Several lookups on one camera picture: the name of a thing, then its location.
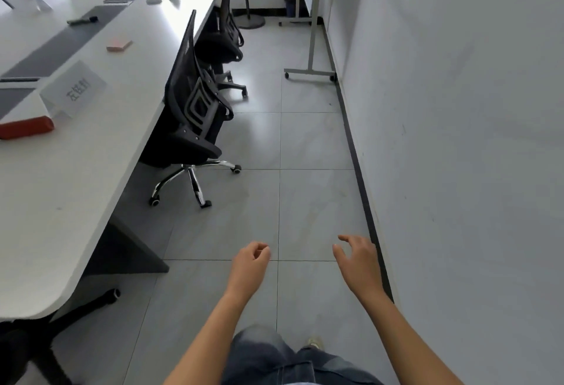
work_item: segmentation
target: conference table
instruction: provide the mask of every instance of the conference table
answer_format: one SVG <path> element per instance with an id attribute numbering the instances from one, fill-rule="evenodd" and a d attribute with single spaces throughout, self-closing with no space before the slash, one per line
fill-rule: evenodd
<path id="1" fill-rule="evenodd" d="M 49 12 L 0 16 L 0 75 L 65 29 L 67 19 L 103 2 L 70 0 Z M 197 39 L 214 2 L 134 0 L 30 93 L 39 99 L 78 61 L 106 83 L 80 113 L 55 120 L 54 131 L 0 141 L 0 320 L 45 317 L 86 274 L 168 270 L 112 213 L 164 108 L 191 12 Z M 109 53 L 116 37 L 133 43 Z"/>

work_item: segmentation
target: round base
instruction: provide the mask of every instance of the round base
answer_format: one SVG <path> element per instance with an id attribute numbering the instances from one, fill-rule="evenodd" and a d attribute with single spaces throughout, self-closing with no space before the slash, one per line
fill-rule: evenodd
<path id="1" fill-rule="evenodd" d="M 239 15 L 234 17 L 235 24 L 237 27 L 242 28 L 243 30 L 252 30 L 255 28 L 260 28 L 266 24 L 266 20 L 263 16 L 260 15 L 251 15 L 250 18 L 247 18 L 247 15 Z"/>

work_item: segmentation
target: jeans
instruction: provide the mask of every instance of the jeans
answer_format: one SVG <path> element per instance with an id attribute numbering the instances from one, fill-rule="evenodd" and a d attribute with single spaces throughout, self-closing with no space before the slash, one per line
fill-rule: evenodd
<path id="1" fill-rule="evenodd" d="M 312 346 L 297 353 L 273 329 L 251 326 L 239 332 L 223 370 L 222 385 L 382 385 L 374 376 L 341 357 Z"/>

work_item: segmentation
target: trash can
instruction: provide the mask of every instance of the trash can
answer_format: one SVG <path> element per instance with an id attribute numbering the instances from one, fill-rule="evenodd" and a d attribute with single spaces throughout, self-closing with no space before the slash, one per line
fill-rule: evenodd
<path id="1" fill-rule="evenodd" d="M 293 18 L 296 16 L 296 0 L 284 0 L 286 3 L 286 16 L 288 18 Z M 310 16 L 307 11 L 306 1 L 300 0 L 300 18 L 306 18 Z"/>

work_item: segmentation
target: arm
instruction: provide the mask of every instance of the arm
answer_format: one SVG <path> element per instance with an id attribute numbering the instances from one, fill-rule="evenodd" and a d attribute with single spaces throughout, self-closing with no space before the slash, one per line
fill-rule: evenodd
<path id="1" fill-rule="evenodd" d="M 269 247 L 258 242 L 235 256 L 223 297 L 164 385 L 219 385 L 237 321 L 261 285 L 269 260 Z"/>
<path id="2" fill-rule="evenodd" d="M 353 252 L 347 258 L 342 247 L 334 245 L 337 264 L 349 289 L 374 323 L 400 383 L 463 385 L 384 293 L 376 246 L 363 237 L 339 235 L 339 239 L 347 241 Z"/>

